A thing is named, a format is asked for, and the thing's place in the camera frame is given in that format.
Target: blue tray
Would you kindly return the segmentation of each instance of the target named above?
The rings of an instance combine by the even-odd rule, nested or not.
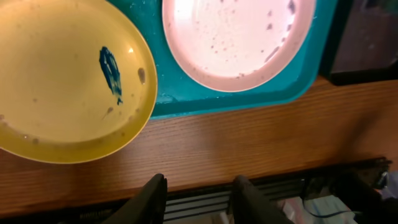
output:
[[[318,0],[311,29],[294,59],[269,82],[240,93],[207,89],[177,65],[162,25],[161,0],[109,0],[141,31],[155,58],[159,90],[152,119],[288,103],[313,83],[338,0]]]

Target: tray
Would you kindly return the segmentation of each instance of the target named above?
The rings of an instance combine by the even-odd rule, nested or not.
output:
[[[318,0],[313,23],[294,59],[269,82],[240,93],[207,89],[174,60],[162,25],[161,0],[109,0],[141,31],[155,59],[159,89],[152,119],[288,103],[315,80],[338,0]]]

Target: wooden surface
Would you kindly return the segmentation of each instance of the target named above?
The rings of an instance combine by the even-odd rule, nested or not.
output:
[[[154,174],[169,191],[386,156],[398,166],[398,81],[319,78],[287,105],[150,121],[119,152],[51,165],[0,151],[0,217],[133,196]]]

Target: plate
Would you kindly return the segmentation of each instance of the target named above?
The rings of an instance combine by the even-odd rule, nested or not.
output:
[[[154,108],[157,75],[132,22],[105,0],[0,2],[0,147],[85,162],[131,141]]]
[[[163,25],[182,70],[213,90],[249,90],[275,77],[303,44],[315,0],[168,0]]]

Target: yellow plate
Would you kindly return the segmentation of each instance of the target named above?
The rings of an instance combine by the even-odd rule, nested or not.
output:
[[[0,1],[0,59],[0,147],[28,159],[107,156],[155,104],[150,50],[105,0]]]

